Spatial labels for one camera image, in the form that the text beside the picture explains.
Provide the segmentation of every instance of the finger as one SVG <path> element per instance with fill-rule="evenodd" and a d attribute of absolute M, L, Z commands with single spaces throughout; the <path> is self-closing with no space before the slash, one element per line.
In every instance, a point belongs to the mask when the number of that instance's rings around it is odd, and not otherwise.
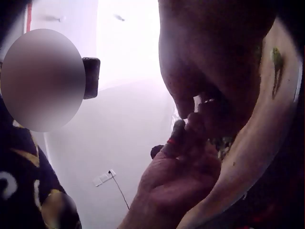
<path fill-rule="evenodd" d="M 155 158 L 155 156 L 157 155 L 157 153 L 160 152 L 160 150 L 163 148 L 164 145 L 157 145 L 155 147 L 152 148 L 152 150 L 150 151 L 150 156 L 152 159 Z"/>
<path fill-rule="evenodd" d="M 193 97 L 184 99 L 174 98 L 174 101 L 180 118 L 186 119 L 190 113 L 194 112 L 195 102 Z"/>
<path fill-rule="evenodd" d="M 206 142 L 204 146 L 204 151 L 206 154 L 210 154 L 212 156 L 218 156 L 218 151 L 214 145 L 212 145 L 209 141 Z"/>
<path fill-rule="evenodd" d="M 206 128 L 204 126 L 203 117 L 199 113 L 190 113 L 188 115 L 188 123 L 186 126 L 188 133 L 192 134 L 192 131 L 196 133 L 196 137 L 204 138 L 206 135 Z"/>
<path fill-rule="evenodd" d="M 210 175 L 216 182 L 221 171 L 221 161 L 216 154 L 206 153 L 194 163 L 194 170 L 201 175 Z"/>
<path fill-rule="evenodd" d="M 178 120 L 175 122 L 173 132 L 169 140 L 155 156 L 156 159 L 176 158 L 181 154 L 181 147 L 183 145 L 185 136 L 184 127 L 185 122 L 183 120 Z"/>

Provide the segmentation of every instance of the black object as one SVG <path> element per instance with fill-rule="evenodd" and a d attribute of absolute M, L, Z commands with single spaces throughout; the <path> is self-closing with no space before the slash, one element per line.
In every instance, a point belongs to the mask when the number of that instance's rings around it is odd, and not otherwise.
<path fill-rule="evenodd" d="M 121 190 L 120 187 L 119 187 L 119 184 L 117 183 L 117 181 L 116 181 L 115 178 L 113 177 L 113 174 L 112 174 L 112 172 L 111 172 L 110 170 L 108 171 L 108 173 L 111 174 L 111 176 L 112 176 L 114 182 L 117 184 L 117 187 L 119 188 L 119 191 L 121 192 L 121 194 L 122 194 L 122 196 L 123 196 L 123 198 L 124 198 L 125 204 L 126 204 L 128 210 L 129 210 L 128 203 L 127 203 L 127 201 L 126 201 L 126 199 L 125 199 L 125 196 L 124 196 L 122 190 Z"/>
<path fill-rule="evenodd" d="M 83 59 L 86 73 L 86 88 L 84 99 L 97 97 L 99 87 L 99 69 L 101 61 L 98 58 L 84 57 Z"/>
<path fill-rule="evenodd" d="M 163 148 L 164 145 L 157 145 L 155 147 L 152 148 L 152 150 L 150 151 L 150 156 L 152 159 L 155 158 L 155 156 L 157 155 L 157 153 L 160 152 L 160 150 Z"/>

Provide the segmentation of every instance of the white wall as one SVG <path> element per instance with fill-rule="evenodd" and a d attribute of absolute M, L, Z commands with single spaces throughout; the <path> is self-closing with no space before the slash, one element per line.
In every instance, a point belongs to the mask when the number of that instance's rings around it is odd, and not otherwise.
<path fill-rule="evenodd" d="M 97 18 L 99 90 L 160 75 L 158 1 L 100 0 Z"/>
<path fill-rule="evenodd" d="M 114 229 L 127 212 L 115 182 L 93 178 L 116 172 L 130 204 L 151 161 L 150 150 L 170 135 L 174 103 L 162 80 L 144 80 L 100 91 L 84 100 L 62 129 L 47 133 L 53 168 L 74 199 L 83 228 Z"/>
<path fill-rule="evenodd" d="M 81 57 L 95 57 L 97 7 L 98 0 L 36 0 L 30 28 L 58 31 L 72 41 Z M 55 20 L 62 17 L 66 17 L 62 23 Z"/>

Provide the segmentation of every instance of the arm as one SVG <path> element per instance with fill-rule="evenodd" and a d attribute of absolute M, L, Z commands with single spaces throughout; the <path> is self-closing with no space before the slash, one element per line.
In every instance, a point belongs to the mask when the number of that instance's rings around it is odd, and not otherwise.
<path fill-rule="evenodd" d="M 118 229 L 171 229 L 176 228 L 181 219 L 162 213 L 148 197 L 136 195 Z"/>

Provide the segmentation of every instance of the person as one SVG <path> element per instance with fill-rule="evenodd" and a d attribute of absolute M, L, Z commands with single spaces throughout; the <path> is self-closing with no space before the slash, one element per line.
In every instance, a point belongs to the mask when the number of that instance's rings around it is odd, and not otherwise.
<path fill-rule="evenodd" d="M 28 2 L 2 4 L 1 41 Z M 277 1 L 281 7 L 274 8 L 265 1 L 159 0 L 161 74 L 181 118 L 188 117 L 191 131 L 187 136 L 193 141 L 183 151 L 179 141 L 169 141 L 155 155 L 119 229 L 175 228 L 183 214 L 208 195 L 219 164 L 213 147 L 200 145 L 196 139 L 203 142 L 236 133 L 247 122 L 259 90 L 253 48 L 268 32 L 277 12 L 288 15 L 283 19 L 291 25 L 288 29 L 293 28 L 290 31 L 300 47 L 299 14 L 284 11 L 285 2 Z M 197 113 L 193 110 L 196 95 L 203 101 Z M 29 131 L 14 126 L 1 100 L 0 116 L 1 227 L 47 228 L 41 202 L 50 193 L 65 191 Z"/>

